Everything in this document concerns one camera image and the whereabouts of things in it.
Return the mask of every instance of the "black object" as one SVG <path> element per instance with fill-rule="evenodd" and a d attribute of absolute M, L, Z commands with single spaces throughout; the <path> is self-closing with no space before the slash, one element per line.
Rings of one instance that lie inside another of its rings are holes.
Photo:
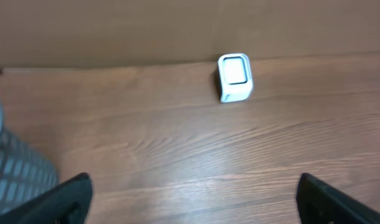
<path fill-rule="evenodd" d="M 83 224 L 93 195 L 82 173 L 0 216 L 0 224 Z"/>
<path fill-rule="evenodd" d="M 380 224 L 380 213 L 311 174 L 302 174 L 296 201 L 302 224 Z"/>

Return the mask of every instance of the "white plastic object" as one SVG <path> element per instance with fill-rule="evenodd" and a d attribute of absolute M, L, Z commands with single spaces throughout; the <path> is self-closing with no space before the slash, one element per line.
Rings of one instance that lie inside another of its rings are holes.
<path fill-rule="evenodd" d="M 246 100 L 253 91 L 251 64 L 242 53 L 226 54 L 219 58 L 218 69 L 222 103 Z"/>

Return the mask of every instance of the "brown wall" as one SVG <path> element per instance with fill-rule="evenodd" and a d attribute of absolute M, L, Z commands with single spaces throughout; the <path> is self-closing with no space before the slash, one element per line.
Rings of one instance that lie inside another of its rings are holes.
<path fill-rule="evenodd" d="M 0 0 L 0 65 L 108 67 L 380 50 L 380 0 Z"/>

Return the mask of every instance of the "gray container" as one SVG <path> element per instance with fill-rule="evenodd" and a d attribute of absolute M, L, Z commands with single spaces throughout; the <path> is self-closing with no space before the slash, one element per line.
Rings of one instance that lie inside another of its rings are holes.
<path fill-rule="evenodd" d="M 52 163 L 4 128 L 0 106 L 0 215 L 57 184 Z"/>

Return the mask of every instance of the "wooden tabletop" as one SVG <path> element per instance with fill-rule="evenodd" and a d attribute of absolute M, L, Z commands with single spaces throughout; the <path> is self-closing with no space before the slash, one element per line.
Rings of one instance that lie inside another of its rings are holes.
<path fill-rule="evenodd" d="M 88 223 L 298 223 L 309 172 L 380 212 L 380 53 L 252 62 L 221 104 L 216 63 L 0 75 L 6 126 L 62 180 L 93 179 Z"/>

